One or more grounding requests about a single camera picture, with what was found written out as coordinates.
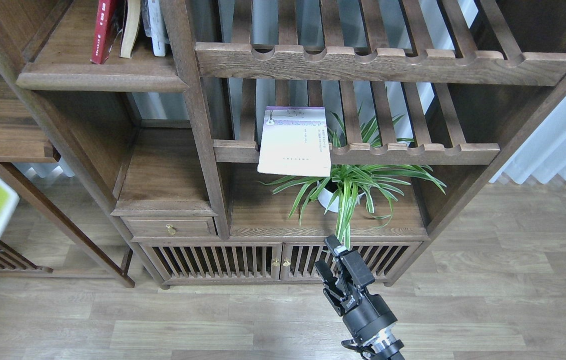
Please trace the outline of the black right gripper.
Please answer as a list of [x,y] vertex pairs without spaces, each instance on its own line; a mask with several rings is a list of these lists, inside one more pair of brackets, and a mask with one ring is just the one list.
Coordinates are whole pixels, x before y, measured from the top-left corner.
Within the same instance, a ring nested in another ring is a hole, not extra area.
[[339,279],[323,260],[315,262],[314,267],[322,278],[325,297],[353,337],[342,345],[397,346],[398,339],[392,333],[397,317],[379,294],[367,291],[375,278],[360,253],[348,250],[335,235],[324,241],[337,261]]

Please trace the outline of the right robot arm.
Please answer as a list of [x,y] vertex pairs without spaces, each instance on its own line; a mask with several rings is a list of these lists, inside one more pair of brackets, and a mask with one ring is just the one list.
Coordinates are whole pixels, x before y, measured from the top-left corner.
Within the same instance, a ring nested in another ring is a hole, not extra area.
[[339,274],[334,276],[324,260],[317,260],[314,266],[322,278],[325,297],[352,335],[342,346],[364,360],[401,360],[403,343],[391,331],[397,317],[379,294],[367,291],[375,278],[360,253],[342,245],[335,235],[329,235],[325,244],[335,257]]

